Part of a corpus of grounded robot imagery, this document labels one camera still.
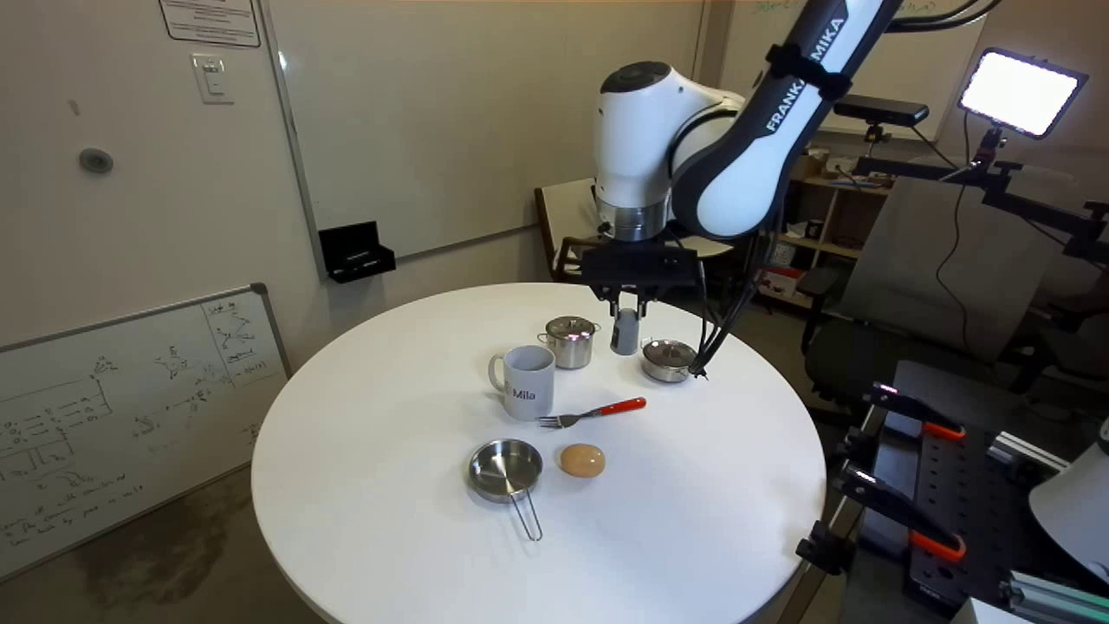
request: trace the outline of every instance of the stainless steel cup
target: stainless steel cup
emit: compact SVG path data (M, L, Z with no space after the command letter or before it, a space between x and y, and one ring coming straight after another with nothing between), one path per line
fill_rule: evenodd
M544 344L558 370L578 370L593 356L596 326L581 314L558 314L544 326Z

